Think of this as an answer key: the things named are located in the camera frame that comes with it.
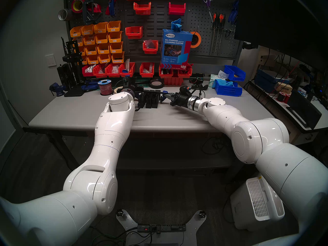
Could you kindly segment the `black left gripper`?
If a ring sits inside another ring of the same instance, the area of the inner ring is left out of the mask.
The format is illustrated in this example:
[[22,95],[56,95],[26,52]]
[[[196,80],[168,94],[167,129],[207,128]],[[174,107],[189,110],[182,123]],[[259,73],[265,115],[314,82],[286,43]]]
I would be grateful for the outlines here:
[[143,100],[144,99],[144,88],[138,85],[132,85],[132,91],[134,93],[134,100]]

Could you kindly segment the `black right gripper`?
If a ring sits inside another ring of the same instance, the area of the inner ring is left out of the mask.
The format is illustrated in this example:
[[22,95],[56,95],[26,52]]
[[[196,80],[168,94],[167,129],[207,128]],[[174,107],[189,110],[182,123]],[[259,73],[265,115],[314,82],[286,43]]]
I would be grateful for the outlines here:
[[164,94],[164,97],[171,98],[171,102],[170,102],[171,106],[180,106],[180,107],[188,108],[188,102],[190,96],[186,96],[181,93],[175,93],[175,94]]

